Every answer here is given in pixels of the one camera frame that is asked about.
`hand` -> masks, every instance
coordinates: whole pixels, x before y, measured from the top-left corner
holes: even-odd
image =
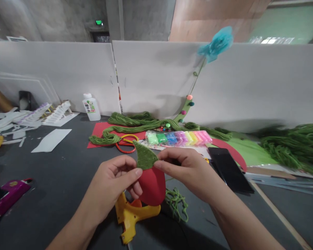
[[[101,163],[76,212],[85,220],[87,227],[97,227],[125,189],[134,199],[142,195],[138,179],[143,170],[136,167],[136,161],[127,155]]]
[[[211,192],[215,188],[210,184],[221,179],[196,150],[166,148],[158,158],[154,167],[179,180],[198,198],[210,203]]]

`plastic packaging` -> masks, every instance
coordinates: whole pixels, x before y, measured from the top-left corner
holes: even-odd
[[[147,131],[146,138],[149,145],[170,147],[204,147],[211,143],[212,138],[206,131],[176,131],[157,132]]]
[[[85,98],[82,103],[85,107],[86,113],[90,121],[96,121],[101,119],[100,110],[98,109],[97,101],[91,96],[91,93],[85,93]]]

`green yarn pile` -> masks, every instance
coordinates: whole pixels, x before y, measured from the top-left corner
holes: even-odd
[[[173,218],[177,219],[178,222],[181,220],[184,222],[188,222],[189,216],[187,214],[187,207],[188,204],[185,202],[185,197],[182,196],[177,188],[174,188],[173,190],[166,189],[166,203],[170,206],[172,212],[173,212]],[[182,213],[185,215],[185,218],[183,218],[179,212],[178,205],[182,203]]]
[[[176,121],[172,119],[164,120],[155,119],[147,111],[132,116],[124,116],[122,114],[114,112],[109,117],[108,123],[127,127],[111,126],[109,128],[106,128],[102,133],[102,137],[98,137],[96,135],[92,135],[91,137],[89,137],[89,141],[92,144],[110,145],[119,142],[121,138],[118,135],[111,134],[110,132],[112,131],[125,134],[134,134],[147,130],[152,130],[155,128],[160,128],[162,125],[166,123],[169,123],[172,129],[175,131],[206,130],[209,135],[214,136],[216,138],[220,138],[224,141],[229,141],[232,138],[232,132],[227,130],[223,130],[220,128],[211,129],[207,127],[200,127],[198,124],[193,122],[189,122],[185,124],[184,127],[181,127]]]
[[[261,146],[280,164],[313,174],[313,124],[293,129],[265,129],[256,134]]]

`scissors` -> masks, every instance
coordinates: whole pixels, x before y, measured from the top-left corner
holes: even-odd
[[[122,153],[127,153],[127,154],[133,153],[134,151],[136,151],[136,147],[135,147],[135,145],[133,144],[132,141],[130,141],[130,140],[128,140],[128,139],[124,139],[125,137],[133,137],[133,138],[135,138],[137,141],[139,141],[139,138],[138,138],[137,136],[133,135],[133,134],[123,135],[123,136],[121,137],[121,140],[120,140],[118,143],[116,143],[116,148],[117,148],[120,152],[122,152]],[[122,149],[120,148],[120,146],[129,146],[129,147],[133,147],[133,150],[131,150],[131,151],[124,151],[124,150],[122,150]]]

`glue bottle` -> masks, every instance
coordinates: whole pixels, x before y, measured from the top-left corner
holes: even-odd
[[[95,98],[91,96],[91,93],[85,93],[83,95],[85,98],[82,103],[85,107],[86,113],[90,121],[100,120],[101,114],[100,110],[98,109],[98,104]]]

